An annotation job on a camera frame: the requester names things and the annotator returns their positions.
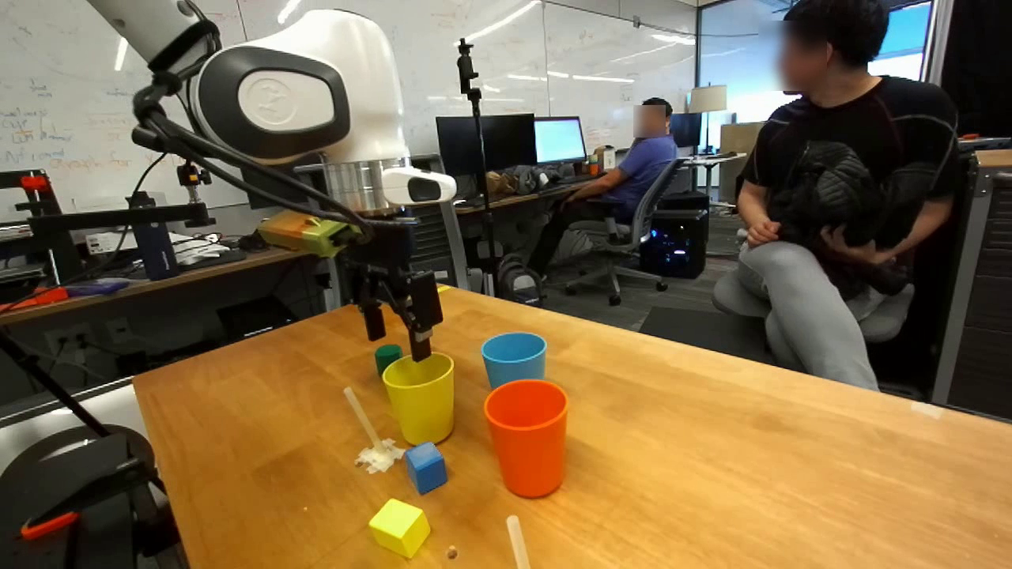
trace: whiteboard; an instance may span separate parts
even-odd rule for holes
[[[219,23],[224,44],[263,38],[280,29],[289,0],[196,0]],[[527,0],[301,0],[305,9],[350,9],[387,29],[402,96],[412,156],[436,156],[436,122],[472,113],[459,92],[459,38],[503,23]],[[589,148],[627,146],[637,132],[637,108],[664,96],[676,108],[692,89],[692,50],[659,44],[656,29],[630,25],[640,9],[664,9],[659,0],[618,0],[618,15],[537,3],[513,25],[473,43],[473,70],[485,84],[485,113],[579,113]],[[126,50],[117,65],[117,34],[90,0],[2,0],[0,3],[0,171],[42,169],[53,176],[65,211],[120,210],[152,152],[130,142],[134,92],[150,86],[147,65]],[[568,75],[619,75],[623,84],[572,84]],[[187,204],[163,159],[147,180],[154,204]],[[247,204],[222,180],[204,186],[209,205]],[[0,223],[15,193],[0,193]]]

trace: blue cup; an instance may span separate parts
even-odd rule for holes
[[[494,337],[481,344],[491,388],[513,379],[543,379],[543,338],[530,333]]]

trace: blue block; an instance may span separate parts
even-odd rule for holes
[[[409,449],[406,466],[418,494],[431,494],[445,485],[445,463],[432,443]]]

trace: blue shirt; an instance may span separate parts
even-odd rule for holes
[[[606,204],[619,204],[623,211],[634,218],[644,189],[661,176],[661,171],[676,159],[676,146],[669,137],[640,139],[630,156],[623,159],[623,186],[606,193]]]

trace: yellow cup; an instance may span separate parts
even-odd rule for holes
[[[412,446],[440,443],[453,434],[455,362],[448,353],[397,357],[384,370],[384,385]]]

